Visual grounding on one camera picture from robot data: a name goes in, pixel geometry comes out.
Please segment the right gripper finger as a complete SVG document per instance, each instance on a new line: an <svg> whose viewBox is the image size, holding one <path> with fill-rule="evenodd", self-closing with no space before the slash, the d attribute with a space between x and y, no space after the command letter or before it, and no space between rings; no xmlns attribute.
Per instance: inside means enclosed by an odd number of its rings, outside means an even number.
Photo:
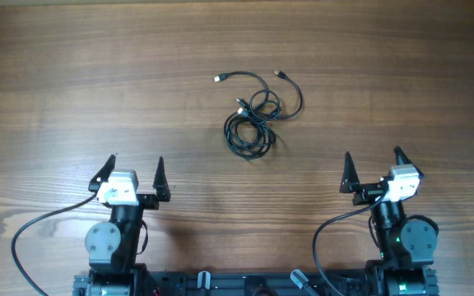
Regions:
<svg viewBox="0 0 474 296"><path fill-rule="evenodd" d="M413 162L407 157L407 155L405 154L405 152L402 150L400 146L395 146L393 149L393 152L395 154L397 165L411 164L416 169L417 173L419 174L419 179L424 178L425 175L421 172L421 170L415 164L413 164Z"/></svg>
<svg viewBox="0 0 474 296"><path fill-rule="evenodd" d="M356 172L353 159L349 151L345 153L344 169L342 174L340 193L353 193L360 190L360 180Z"/></svg>

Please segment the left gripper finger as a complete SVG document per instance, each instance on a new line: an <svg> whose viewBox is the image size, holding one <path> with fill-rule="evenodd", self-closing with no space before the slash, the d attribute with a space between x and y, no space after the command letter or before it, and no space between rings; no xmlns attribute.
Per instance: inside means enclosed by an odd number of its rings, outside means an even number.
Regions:
<svg viewBox="0 0 474 296"><path fill-rule="evenodd" d="M164 158L162 156L159 158L152 186L159 201L170 201L170 187L165 176Z"/></svg>
<svg viewBox="0 0 474 296"><path fill-rule="evenodd" d="M102 168L89 181L88 191L98 192L102 183L106 182L113 172L116 162L116 155L111 155Z"/></svg>

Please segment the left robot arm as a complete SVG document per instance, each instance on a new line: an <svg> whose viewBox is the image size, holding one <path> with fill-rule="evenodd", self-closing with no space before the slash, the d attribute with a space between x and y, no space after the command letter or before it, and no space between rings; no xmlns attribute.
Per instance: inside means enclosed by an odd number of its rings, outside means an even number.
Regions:
<svg viewBox="0 0 474 296"><path fill-rule="evenodd" d="M161 202L170 201L170 187L165 176L164 159L159 158L153 193L139 193L137 173L116 169L111 155L90 180L88 190L97 201L111 209L106 222L93 225L86 234L89 253L87 275L74 278L72 293L79 296L159 295L160 288L137 255L144 252L148 239L139 242L140 232L147 229L145 210L158 210Z"/></svg>

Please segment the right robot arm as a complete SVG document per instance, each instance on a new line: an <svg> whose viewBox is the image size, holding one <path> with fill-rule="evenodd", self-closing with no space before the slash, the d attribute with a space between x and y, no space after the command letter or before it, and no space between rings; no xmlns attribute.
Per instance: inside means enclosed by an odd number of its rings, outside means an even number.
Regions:
<svg viewBox="0 0 474 296"><path fill-rule="evenodd" d="M355 206L370 209L371 235L381 258L364 268L368 295L438 295L434 252L438 225L423 215L407 215L403 202L417 195L424 174L400 147L396 164L376 183L360 182L350 153L345 154L341 193L352 193Z"/></svg>

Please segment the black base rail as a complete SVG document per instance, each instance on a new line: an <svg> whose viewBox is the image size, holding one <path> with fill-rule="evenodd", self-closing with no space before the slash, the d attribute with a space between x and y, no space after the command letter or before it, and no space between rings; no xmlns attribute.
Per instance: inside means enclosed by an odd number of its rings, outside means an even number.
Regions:
<svg viewBox="0 0 474 296"><path fill-rule="evenodd" d="M328 281L343 295L439 295L434 270L331 270ZM74 295L333 295L319 273L151 272L137 287L128 278L77 275Z"/></svg>

